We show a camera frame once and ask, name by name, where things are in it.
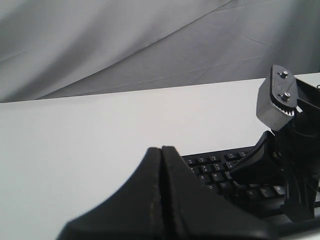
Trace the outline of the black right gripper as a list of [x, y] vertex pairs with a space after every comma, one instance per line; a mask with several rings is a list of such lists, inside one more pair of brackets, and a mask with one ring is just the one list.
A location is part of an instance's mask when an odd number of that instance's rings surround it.
[[274, 108], [272, 132], [262, 134], [231, 177], [242, 185], [285, 185], [281, 211], [292, 222], [312, 220], [320, 180], [320, 109]]

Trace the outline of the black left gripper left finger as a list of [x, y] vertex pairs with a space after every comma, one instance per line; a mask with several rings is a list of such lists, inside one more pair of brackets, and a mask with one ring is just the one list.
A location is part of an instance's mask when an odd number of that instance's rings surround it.
[[151, 147], [131, 177], [111, 197], [69, 221], [59, 240], [162, 240], [162, 154]]

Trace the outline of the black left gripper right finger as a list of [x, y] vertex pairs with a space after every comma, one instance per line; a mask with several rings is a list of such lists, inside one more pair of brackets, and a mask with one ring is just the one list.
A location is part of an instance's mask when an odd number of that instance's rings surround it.
[[277, 240], [269, 223], [210, 190], [172, 146], [161, 149], [161, 206], [171, 240]]

